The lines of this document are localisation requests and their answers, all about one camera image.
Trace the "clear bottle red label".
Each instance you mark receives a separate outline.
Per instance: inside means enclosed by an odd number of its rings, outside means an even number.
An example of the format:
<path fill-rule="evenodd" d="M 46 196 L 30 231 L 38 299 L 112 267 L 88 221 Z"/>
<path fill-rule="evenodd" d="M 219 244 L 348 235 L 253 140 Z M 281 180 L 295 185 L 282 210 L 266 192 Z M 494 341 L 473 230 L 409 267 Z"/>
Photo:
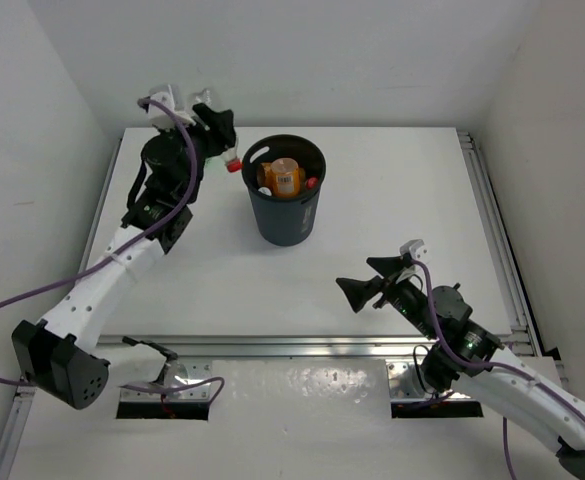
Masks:
<path fill-rule="evenodd" d="M 308 178 L 305 182 L 305 187 L 307 190 L 311 190 L 315 188 L 319 184 L 319 179 L 317 177 Z"/>
<path fill-rule="evenodd" d="M 207 153 L 206 152 L 206 150 L 207 150 L 206 137 L 205 137 L 207 128 L 195 116 L 195 113 L 193 111 L 193 106 L 197 103 L 204 103 L 215 111 L 223 111 L 223 110 L 227 110 L 227 109 L 223 108 L 223 102 L 220 100 L 219 95 L 215 92 L 215 90 L 213 88 L 204 88 L 203 90 L 201 90 L 199 92 L 195 92 L 195 93 L 191 94 L 189 96 L 188 102 L 189 102 L 189 106 L 190 106 L 190 109 L 192 111 L 192 116 L 195 120 L 196 125 L 198 127 L 202 128 L 201 132 L 203 133 L 203 139 L 205 142 L 204 151 L 205 151 L 205 153 Z M 227 171 L 230 173 L 240 171 L 242 168 L 241 161 L 238 159 L 238 156 L 237 156 L 237 147 L 235 149 L 231 149 L 231 150 L 226 151 L 224 153 L 207 153 L 207 154 L 209 155 L 210 158 L 221 158 L 225 164 Z"/>

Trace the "orange bottle brown cap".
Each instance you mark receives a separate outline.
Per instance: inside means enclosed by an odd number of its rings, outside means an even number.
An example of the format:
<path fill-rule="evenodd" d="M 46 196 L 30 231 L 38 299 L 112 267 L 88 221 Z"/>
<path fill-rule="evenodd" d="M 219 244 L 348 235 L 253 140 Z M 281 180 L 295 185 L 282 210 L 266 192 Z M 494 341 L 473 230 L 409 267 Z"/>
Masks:
<path fill-rule="evenodd" d="M 271 162 L 262 162 L 256 169 L 256 180 L 259 188 L 272 188 L 274 176 L 271 169 Z"/>

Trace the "orange bottle barcode label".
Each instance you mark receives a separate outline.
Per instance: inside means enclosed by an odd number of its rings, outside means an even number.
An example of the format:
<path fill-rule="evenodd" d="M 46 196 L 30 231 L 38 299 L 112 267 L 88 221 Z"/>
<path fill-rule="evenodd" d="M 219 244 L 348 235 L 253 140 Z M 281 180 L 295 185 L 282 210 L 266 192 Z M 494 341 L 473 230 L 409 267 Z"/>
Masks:
<path fill-rule="evenodd" d="M 300 167 L 292 158 L 279 158 L 271 164 L 272 189 L 275 197 L 293 198 L 301 192 Z"/>

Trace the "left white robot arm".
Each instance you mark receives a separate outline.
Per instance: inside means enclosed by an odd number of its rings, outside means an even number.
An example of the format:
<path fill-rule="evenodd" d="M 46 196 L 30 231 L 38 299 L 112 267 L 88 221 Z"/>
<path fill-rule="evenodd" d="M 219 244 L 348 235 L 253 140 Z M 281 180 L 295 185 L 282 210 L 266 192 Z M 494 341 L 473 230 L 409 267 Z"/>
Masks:
<path fill-rule="evenodd" d="M 194 120 L 168 113 L 170 125 L 143 146 L 127 211 L 103 255 L 40 320 L 23 320 L 12 343 L 23 377 L 38 389 L 82 410 L 109 388 L 166 392 L 176 354 L 154 342 L 122 339 L 98 344 L 106 321 L 144 274 L 177 243 L 192 219 L 207 160 L 234 159 L 234 113 L 204 103 Z"/>

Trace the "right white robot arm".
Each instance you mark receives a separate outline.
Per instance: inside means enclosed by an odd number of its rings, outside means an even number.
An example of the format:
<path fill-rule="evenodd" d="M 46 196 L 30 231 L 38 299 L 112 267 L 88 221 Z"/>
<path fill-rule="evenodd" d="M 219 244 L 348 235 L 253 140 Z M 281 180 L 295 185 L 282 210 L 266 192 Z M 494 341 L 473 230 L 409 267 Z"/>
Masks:
<path fill-rule="evenodd" d="M 585 401 L 548 381 L 495 335 L 474 322 L 459 287 L 433 286 L 425 264 L 409 254 L 370 257 L 376 276 L 336 283 L 352 310 L 392 306 L 432 341 L 418 368 L 438 394 L 468 395 L 526 430 L 577 479 L 585 479 Z"/>

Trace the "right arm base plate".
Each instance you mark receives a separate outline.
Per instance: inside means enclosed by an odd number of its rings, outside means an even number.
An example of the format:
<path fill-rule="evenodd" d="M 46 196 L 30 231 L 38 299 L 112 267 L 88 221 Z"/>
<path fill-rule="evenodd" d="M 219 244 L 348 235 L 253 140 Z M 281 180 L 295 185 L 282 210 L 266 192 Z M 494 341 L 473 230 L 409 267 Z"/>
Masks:
<path fill-rule="evenodd" d="M 461 419 L 482 418 L 479 402 L 470 397 L 447 391 L 432 393 L 418 380 L 413 359 L 386 361 L 391 415 L 393 419 Z"/>

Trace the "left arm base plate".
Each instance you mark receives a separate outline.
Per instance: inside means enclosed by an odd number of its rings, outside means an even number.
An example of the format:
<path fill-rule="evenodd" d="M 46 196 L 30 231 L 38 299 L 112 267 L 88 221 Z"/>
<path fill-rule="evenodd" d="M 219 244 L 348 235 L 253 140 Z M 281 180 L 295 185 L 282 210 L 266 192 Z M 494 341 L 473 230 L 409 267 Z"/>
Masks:
<path fill-rule="evenodd" d="M 207 421 L 216 381 L 210 362 L 193 360 L 173 365 L 165 385 L 138 384 L 121 389 L 118 420 Z"/>

